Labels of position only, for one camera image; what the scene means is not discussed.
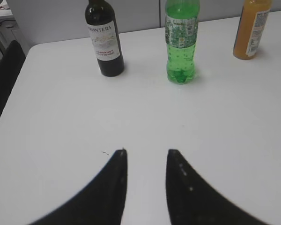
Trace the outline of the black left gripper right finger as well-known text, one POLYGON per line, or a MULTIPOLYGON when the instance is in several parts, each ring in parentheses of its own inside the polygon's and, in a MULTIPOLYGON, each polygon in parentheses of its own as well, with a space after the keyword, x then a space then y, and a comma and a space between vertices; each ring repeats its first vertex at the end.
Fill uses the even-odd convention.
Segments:
POLYGON ((167 155, 166 199, 173 225, 263 224, 213 189, 175 149, 167 155))

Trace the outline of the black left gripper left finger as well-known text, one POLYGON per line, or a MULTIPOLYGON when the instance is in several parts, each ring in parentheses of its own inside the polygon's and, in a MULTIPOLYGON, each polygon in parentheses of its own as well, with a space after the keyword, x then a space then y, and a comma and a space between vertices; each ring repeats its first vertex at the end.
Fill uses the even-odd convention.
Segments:
POLYGON ((126 202, 127 151, 116 150, 96 177, 34 225, 119 225, 126 202))

